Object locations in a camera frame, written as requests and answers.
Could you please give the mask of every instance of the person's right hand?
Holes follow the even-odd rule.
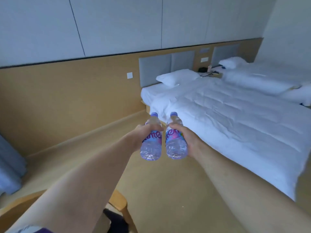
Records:
[[[172,129],[176,129],[183,134],[188,145],[188,156],[192,158],[194,158],[194,155],[199,152],[201,145],[206,145],[204,141],[202,141],[200,137],[197,136],[196,133],[194,133],[187,127],[184,127],[176,123],[170,123],[169,127]]]

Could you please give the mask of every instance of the wooden bed base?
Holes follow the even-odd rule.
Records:
[[[150,114],[150,106],[149,106],[149,105],[146,105],[143,101],[141,101],[141,102],[146,106],[146,112],[147,112],[147,114]],[[161,120],[160,120],[160,122],[161,122],[163,125],[166,126],[166,123],[165,123],[165,122],[163,122],[163,121],[161,121]]]

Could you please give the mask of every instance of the curtain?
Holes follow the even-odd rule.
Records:
[[[18,191],[25,173],[26,160],[0,136],[0,193]]]

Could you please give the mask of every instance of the gray padded headboard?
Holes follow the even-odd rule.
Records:
[[[212,56],[212,67],[219,66],[220,60],[238,55],[240,44],[216,46]]]
[[[156,83],[156,77],[176,70],[193,68],[194,50],[166,55],[139,58],[140,86],[147,87]]]

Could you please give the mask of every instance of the white wall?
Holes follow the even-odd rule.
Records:
[[[277,0],[256,61],[311,70],[311,0]]]
[[[0,67],[262,37],[274,3],[2,0]]]

